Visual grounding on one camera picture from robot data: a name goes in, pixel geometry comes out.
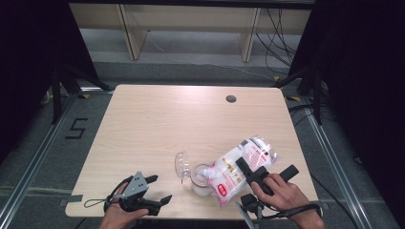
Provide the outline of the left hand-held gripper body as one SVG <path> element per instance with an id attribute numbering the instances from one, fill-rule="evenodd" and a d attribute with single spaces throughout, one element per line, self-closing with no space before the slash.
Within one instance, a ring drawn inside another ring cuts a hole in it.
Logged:
<path id="1" fill-rule="evenodd" d="M 134 212 L 138 209 L 147 209 L 149 216 L 157 216 L 160 203 L 144 198 L 149 186 L 142 172 L 136 172 L 121 193 L 119 205 L 125 212 Z"/>

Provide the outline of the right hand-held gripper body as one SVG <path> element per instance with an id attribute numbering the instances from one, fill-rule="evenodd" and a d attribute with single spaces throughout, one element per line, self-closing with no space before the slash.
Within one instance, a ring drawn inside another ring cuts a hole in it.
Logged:
<path id="1" fill-rule="evenodd" d="M 288 182 L 298 173 L 299 171 L 297 170 L 297 168 L 294 165 L 290 165 L 284 171 L 282 171 L 279 176 L 283 179 L 284 182 Z M 264 179 L 268 175 L 269 172 L 264 166 L 262 166 L 255 172 L 253 172 L 251 179 L 247 179 L 246 182 L 248 185 L 251 185 L 252 181 L 257 182 L 266 194 L 272 196 L 272 190 L 264 184 Z M 241 203 L 236 202 L 235 206 L 239 209 L 239 212 L 243 216 L 244 221 L 246 222 L 249 229 L 259 229 L 259 225 L 253 222 L 249 214 L 253 213 L 257 217 L 257 219 L 262 218 L 262 211 L 264 210 L 265 205 L 261 201 L 259 201 L 252 194 L 246 194 L 244 196 L 241 196 Z"/>

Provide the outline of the red and white sugar bag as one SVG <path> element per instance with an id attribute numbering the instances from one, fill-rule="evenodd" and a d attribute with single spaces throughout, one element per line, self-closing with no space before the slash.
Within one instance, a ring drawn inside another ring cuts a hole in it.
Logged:
<path id="1" fill-rule="evenodd" d="M 261 167 L 269 168 L 278 154 L 264 138 L 254 136 L 244 139 L 204 169 L 202 174 L 220 206 L 225 206 L 246 186 L 246 175 L 237 164 L 240 158 L 251 172 L 256 172 Z"/>

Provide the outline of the clear glass jar with lid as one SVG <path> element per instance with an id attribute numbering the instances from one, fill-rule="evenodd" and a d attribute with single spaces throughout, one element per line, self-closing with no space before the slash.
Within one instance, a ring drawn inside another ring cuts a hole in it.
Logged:
<path id="1" fill-rule="evenodd" d="M 175 171 L 181 180 L 190 179 L 192 191 L 200 197 L 212 195 L 212 189 L 208 185 L 204 171 L 209 168 L 208 164 L 198 163 L 192 165 L 186 152 L 175 155 Z"/>

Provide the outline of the person's right hand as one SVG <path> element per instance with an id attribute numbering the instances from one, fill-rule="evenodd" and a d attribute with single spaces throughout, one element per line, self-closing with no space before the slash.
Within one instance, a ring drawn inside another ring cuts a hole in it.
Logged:
<path id="1" fill-rule="evenodd" d="M 272 190 L 273 194 L 266 194 L 261 185 L 255 181 L 251 188 L 256 197 L 278 211 L 291 210 L 309 204 L 308 198 L 297 185 L 284 181 L 279 174 L 270 174 L 264 179 L 264 185 Z"/>

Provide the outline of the person's left hand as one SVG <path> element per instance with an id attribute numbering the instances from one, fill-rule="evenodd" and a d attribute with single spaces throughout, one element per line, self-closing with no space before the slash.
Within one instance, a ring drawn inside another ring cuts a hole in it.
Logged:
<path id="1" fill-rule="evenodd" d="M 118 199 L 113 198 L 105 211 L 99 229 L 129 229 L 137 219 L 147 216 L 147 209 L 138 209 L 134 212 L 125 212 L 121 209 Z"/>

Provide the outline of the black metal stand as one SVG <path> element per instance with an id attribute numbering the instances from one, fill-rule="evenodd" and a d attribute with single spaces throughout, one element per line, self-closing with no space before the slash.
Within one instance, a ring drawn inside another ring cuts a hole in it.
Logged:
<path id="1" fill-rule="evenodd" d="M 287 78 L 276 82 L 273 87 L 282 88 L 298 78 L 301 79 L 301 82 L 297 88 L 297 93 L 299 95 L 309 95 L 309 93 L 312 93 L 313 102 L 311 107 L 313 110 L 313 115 L 317 123 L 321 125 L 322 121 L 320 108 L 322 78 L 319 70 L 316 67 L 313 65 L 308 65 L 299 71 L 291 73 Z"/>
<path id="2" fill-rule="evenodd" d="M 52 91 L 53 91 L 53 121 L 55 124 L 62 116 L 61 87 L 64 87 L 68 95 L 78 94 L 81 89 L 76 78 L 82 78 L 103 91 L 113 91 L 115 88 L 101 82 L 97 75 L 87 74 L 78 68 L 67 64 L 58 64 L 53 69 Z"/>

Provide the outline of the dark curtain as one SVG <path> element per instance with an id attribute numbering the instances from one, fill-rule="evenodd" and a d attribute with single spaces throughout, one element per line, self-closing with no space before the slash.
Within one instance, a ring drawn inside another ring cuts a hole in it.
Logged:
<path id="1" fill-rule="evenodd" d="M 291 70 L 315 65 L 352 147 L 405 229 L 405 0 L 315 0 Z"/>
<path id="2" fill-rule="evenodd" d="M 69 0 L 0 0 L 0 163 L 18 144 L 60 66 L 98 79 Z"/>

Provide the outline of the light wooden shelf unit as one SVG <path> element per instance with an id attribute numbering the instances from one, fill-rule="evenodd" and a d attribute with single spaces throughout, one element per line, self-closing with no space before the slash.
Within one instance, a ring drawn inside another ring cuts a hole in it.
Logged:
<path id="1" fill-rule="evenodd" d="M 149 31 L 208 31 L 239 35 L 242 60 L 250 59 L 256 33 L 300 35 L 309 10 L 152 6 L 72 3 L 70 8 L 81 29 L 121 30 L 129 57 L 139 58 Z"/>

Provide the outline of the metal floor rail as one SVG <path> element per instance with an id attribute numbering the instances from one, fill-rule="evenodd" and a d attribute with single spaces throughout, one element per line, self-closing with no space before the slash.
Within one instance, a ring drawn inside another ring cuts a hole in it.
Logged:
<path id="1" fill-rule="evenodd" d="M 28 192 L 29 187 L 32 184 L 33 179 L 36 177 L 40 167 L 42 166 L 48 152 L 50 151 L 56 136 L 63 125 L 67 112 L 70 110 L 76 99 L 75 94 L 67 96 L 64 105 L 62 106 L 62 112 L 57 121 L 51 125 L 49 131 L 42 140 L 39 148 L 33 155 L 27 169 L 24 171 L 23 176 L 18 183 L 12 189 L 11 194 L 8 197 L 3 208 L 0 210 L 0 229 L 7 229 L 17 212 L 21 202 Z"/>
<path id="2" fill-rule="evenodd" d="M 306 97 L 303 97 L 302 101 L 305 105 L 310 104 L 309 99 Z M 323 127 L 315 119 L 315 112 L 311 106 L 306 108 L 306 113 L 309 115 L 309 123 L 321 145 L 322 151 L 330 165 L 331 171 L 336 179 L 344 200 L 348 204 L 355 225 L 358 229 L 373 229 L 363 204 L 360 202 L 357 193 L 353 189 L 353 186 L 335 154 Z"/>

